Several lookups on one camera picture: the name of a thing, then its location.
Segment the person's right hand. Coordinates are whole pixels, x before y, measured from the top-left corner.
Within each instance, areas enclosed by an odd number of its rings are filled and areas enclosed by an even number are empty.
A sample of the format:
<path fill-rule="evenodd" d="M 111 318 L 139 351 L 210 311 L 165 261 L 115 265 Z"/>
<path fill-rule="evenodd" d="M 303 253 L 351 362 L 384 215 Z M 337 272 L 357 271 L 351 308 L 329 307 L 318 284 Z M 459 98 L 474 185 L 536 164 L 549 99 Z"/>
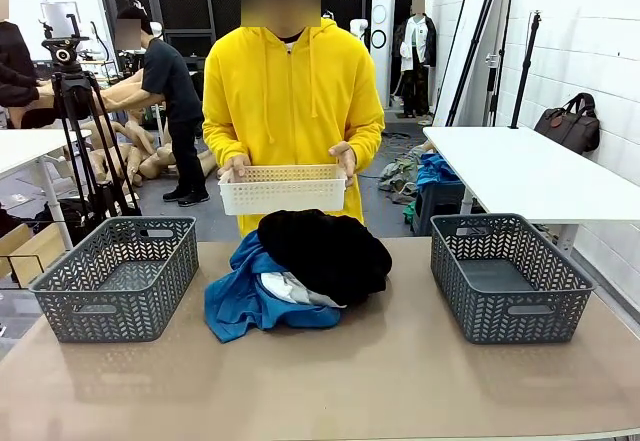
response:
<path fill-rule="evenodd" d="M 243 180 L 246 176 L 246 169 L 250 165 L 251 160 L 248 155 L 234 155 L 218 169 L 218 178 L 222 179 L 225 175 L 230 174 L 235 179 Z"/>

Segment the person's left hand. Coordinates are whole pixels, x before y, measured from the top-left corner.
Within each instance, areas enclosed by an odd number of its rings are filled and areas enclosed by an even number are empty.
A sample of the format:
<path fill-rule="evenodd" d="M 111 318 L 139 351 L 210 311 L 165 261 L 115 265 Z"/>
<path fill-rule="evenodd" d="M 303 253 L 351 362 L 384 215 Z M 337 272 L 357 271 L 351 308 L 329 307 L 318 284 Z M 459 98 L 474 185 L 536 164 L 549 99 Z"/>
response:
<path fill-rule="evenodd" d="M 336 159 L 337 164 L 344 171 L 346 175 L 345 186 L 350 187 L 353 184 L 357 163 L 356 154 L 352 147 L 348 142 L 341 141 L 329 149 L 329 154 Z"/>

